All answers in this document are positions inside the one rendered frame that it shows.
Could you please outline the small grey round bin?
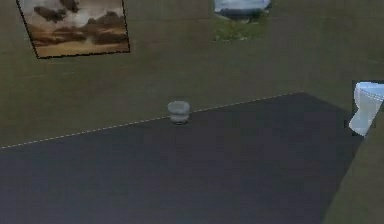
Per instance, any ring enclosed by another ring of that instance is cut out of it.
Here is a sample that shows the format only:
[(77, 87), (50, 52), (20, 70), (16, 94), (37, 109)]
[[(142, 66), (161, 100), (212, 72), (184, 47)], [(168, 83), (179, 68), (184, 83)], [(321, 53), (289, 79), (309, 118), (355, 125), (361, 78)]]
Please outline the small grey round bin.
[(169, 118), (175, 124), (188, 122), (191, 105), (186, 101), (172, 101), (167, 105)]

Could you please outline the brown cloudy framed picture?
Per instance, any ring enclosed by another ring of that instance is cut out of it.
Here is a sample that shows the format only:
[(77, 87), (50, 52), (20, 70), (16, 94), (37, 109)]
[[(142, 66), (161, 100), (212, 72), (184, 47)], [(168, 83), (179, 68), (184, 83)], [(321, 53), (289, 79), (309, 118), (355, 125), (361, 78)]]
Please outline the brown cloudy framed picture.
[(15, 0), (38, 59), (130, 51), (123, 0)]

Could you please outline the green landscape wall picture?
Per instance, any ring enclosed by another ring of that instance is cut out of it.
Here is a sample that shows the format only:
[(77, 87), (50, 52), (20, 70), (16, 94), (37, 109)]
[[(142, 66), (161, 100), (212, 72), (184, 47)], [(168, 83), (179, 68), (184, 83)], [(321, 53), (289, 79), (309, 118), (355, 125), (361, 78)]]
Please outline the green landscape wall picture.
[(247, 41), (263, 35), (272, 0), (214, 0), (214, 41)]

